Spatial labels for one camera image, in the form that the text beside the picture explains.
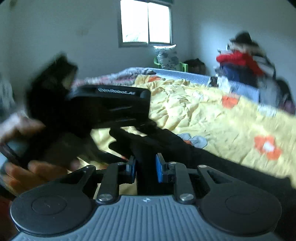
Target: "green plastic chair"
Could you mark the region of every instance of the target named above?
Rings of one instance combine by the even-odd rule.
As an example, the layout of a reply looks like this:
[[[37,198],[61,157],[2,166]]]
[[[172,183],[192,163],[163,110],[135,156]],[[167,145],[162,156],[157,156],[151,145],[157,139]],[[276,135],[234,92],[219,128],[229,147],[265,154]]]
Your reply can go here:
[[[158,69],[161,69],[161,64],[158,63],[157,58],[154,58],[154,64],[157,65]],[[188,64],[180,62],[181,72],[188,72]]]

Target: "blanket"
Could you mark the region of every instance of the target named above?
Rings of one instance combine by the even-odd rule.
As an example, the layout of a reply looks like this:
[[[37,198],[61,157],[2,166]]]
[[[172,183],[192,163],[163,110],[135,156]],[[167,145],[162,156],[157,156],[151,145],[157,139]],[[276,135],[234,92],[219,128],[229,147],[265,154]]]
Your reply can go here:
[[[296,118],[280,110],[260,112],[243,96],[184,79],[151,81],[139,75],[135,87],[151,91],[149,117],[175,134],[188,133],[207,140],[207,151],[240,165],[273,175],[290,177],[296,187]],[[139,134],[134,127],[125,130]],[[93,130],[99,148],[114,141],[109,129]]]

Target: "red clothing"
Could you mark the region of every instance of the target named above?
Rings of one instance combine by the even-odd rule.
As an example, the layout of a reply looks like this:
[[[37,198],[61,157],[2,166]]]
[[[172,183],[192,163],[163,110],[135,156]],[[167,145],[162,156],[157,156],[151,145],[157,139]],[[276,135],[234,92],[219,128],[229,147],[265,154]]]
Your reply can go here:
[[[221,54],[216,58],[219,63],[232,63],[241,66],[248,66],[255,75],[264,75],[263,71],[259,68],[256,61],[253,60],[252,56],[247,53],[241,53],[235,51],[232,54]]]

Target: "pile of clothes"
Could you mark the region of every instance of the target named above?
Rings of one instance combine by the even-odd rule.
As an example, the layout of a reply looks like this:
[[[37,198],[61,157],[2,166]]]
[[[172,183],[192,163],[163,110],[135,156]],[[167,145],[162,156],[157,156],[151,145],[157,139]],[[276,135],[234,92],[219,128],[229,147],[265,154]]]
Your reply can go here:
[[[288,84],[276,78],[275,66],[269,61],[264,50],[252,41],[248,32],[242,32],[230,39],[226,51],[218,50],[215,68],[219,76],[240,82],[260,91],[260,103],[283,109],[295,114],[295,104]]]

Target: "window frame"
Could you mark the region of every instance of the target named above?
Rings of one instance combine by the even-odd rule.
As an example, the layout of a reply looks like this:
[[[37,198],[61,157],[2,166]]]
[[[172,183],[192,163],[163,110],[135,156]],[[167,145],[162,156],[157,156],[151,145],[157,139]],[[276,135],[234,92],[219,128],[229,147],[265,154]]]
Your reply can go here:
[[[149,34],[149,19],[148,19],[148,43],[146,42],[123,42],[122,38],[122,25],[121,25],[121,7],[120,1],[118,0],[118,7],[117,7],[117,26],[118,26],[118,46],[119,47],[148,47],[148,46],[170,46],[173,43],[173,31],[172,31],[172,8],[171,4],[166,4],[164,2],[159,2],[156,0],[146,0],[147,3],[155,3],[159,5],[163,5],[169,8],[170,12],[170,43],[162,43],[162,42],[150,42],[150,34]]]

